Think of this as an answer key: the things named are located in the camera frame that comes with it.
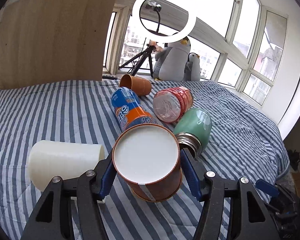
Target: blue gripper pad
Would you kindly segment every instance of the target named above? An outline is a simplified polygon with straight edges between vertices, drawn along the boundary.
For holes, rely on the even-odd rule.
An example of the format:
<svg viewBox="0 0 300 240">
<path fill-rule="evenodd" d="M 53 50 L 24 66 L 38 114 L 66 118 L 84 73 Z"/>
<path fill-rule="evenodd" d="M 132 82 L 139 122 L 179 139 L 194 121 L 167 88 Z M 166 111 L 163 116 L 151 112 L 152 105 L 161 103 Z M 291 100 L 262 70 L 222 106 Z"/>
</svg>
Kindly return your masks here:
<svg viewBox="0 0 300 240">
<path fill-rule="evenodd" d="M 263 179 L 258 179 L 256 181 L 256 188 L 260 189 L 261 191 L 263 191 L 271 197 L 279 196 L 279 190 L 275 186 L 271 185 Z"/>
<path fill-rule="evenodd" d="M 180 151 L 181 168 L 188 182 L 191 194 L 198 200 L 202 198 L 200 180 L 184 150 Z"/>
<path fill-rule="evenodd" d="M 114 168 L 113 162 L 110 161 L 101 180 L 101 189 L 99 192 L 99 197 L 101 197 L 101 199 L 104 199 L 105 196 L 109 195 L 116 175 L 117 171 Z"/>
</svg>

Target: stuffed animal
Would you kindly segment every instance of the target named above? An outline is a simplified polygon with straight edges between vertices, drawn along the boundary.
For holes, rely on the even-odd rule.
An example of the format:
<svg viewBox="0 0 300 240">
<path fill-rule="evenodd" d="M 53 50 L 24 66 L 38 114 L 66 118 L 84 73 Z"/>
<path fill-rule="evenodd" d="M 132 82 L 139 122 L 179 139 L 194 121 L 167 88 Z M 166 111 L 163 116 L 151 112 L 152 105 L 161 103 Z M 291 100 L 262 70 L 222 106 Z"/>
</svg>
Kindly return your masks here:
<svg viewBox="0 0 300 240">
<path fill-rule="evenodd" d="M 190 53 L 185 67 L 183 81 L 200 81 L 200 56 Z"/>
<path fill-rule="evenodd" d="M 164 81 L 182 81 L 191 46 L 188 37 L 168 43 L 154 56 L 153 77 Z"/>
</svg>

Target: brown cup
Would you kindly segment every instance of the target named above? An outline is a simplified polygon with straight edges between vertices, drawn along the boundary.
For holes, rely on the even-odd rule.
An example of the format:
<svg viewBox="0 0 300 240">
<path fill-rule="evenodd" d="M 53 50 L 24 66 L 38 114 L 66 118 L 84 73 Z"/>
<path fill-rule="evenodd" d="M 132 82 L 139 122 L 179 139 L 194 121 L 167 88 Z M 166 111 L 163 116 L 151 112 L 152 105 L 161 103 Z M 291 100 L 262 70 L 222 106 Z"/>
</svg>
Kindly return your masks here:
<svg viewBox="0 0 300 240">
<path fill-rule="evenodd" d="M 146 126 L 156 126 L 161 129 L 164 129 L 167 131 L 167 134 L 171 135 L 173 139 L 176 142 L 176 151 L 178 152 L 178 158 L 175 162 L 174 167 L 170 170 L 170 172 L 163 178 L 160 178 L 154 182 L 146 183 L 146 184 L 139 184 L 135 181 L 131 181 L 127 179 L 124 175 L 120 173 L 120 169 L 118 169 L 118 166 L 116 165 L 116 148 L 119 142 L 122 143 L 122 140 L 125 139 L 125 137 L 129 136 L 131 132 L 135 132 L 138 128 L 143 128 Z M 173 135 L 171 131 L 166 129 L 165 127 L 158 125 L 158 124 L 139 124 L 136 126 L 133 126 L 129 129 L 127 129 L 120 137 L 117 139 L 113 151 L 112 151 L 112 160 L 115 169 L 117 170 L 118 174 L 125 180 L 125 182 L 130 186 L 132 191 L 141 199 L 149 202 L 160 202 L 164 201 L 170 197 L 172 197 L 180 188 L 182 183 L 182 172 L 181 172 L 181 165 L 180 165 L 180 150 L 179 150 L 179 144 L 177 141 L 177 138 Z"/>
<path fill-rule="evenodd" d="M 130 76 L 125 74 L 120 80 L 120 87 L 126 87 L 135 92 L 138 96 L 147 96 L 150 94 L 152 85 L 147 79 Z"/>
</svg>

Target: tripod leg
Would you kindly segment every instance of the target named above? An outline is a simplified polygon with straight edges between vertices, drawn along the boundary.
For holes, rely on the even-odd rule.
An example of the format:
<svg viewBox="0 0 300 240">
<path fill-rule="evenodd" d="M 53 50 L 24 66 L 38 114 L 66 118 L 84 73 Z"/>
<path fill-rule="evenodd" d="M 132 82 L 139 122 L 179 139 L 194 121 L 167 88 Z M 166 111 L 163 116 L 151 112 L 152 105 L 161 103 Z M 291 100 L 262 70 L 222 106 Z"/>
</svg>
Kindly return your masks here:
<svg viewBox="0 0 300 240">
<path fill-rule="evenodd" d="M 129 65 L 130 63 L 132 63 L 134 60 L 140 58 L 141 55 L 143 55 L 142 52 L 138 53 L 133 58 L 129 59 L 126 63 L 123 63 L 121 66 L 119 66 L 119 69 L 126 67 L 127 65 Z"/>
<path fill-rule="evenodd" d="M 142 64 L 145 62 L 145 60 L 148 58 L 146 54 L 143 54 L 137 65 L 133 68 L 131 71 L 131 76 L 135 76 L 138 70 L 141 68 Z"/>
<path fill-rule="evenodd" d="M 150 75 L 153 77 L 153 68 L 152 68 L 152 57 L 149 55 L 149 67 L 150 67 Z"/>
</svg>

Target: blue and orange package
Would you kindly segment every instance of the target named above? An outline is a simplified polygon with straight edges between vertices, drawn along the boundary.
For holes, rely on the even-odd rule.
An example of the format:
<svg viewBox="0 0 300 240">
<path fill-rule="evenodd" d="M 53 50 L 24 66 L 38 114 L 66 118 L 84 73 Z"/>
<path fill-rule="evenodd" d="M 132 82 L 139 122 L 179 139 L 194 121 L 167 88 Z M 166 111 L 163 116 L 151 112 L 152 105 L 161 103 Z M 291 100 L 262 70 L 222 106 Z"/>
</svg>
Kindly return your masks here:
<svg viewBox="0 0 300 240">
<path fill-rule="evenodd" d="M 157 123 L 156 119 L 140 104 L 138 96 L 126 87 L 120 87 L 111 95 L 112 111 L 121 131 L 141 123 Z"/>
</svg>

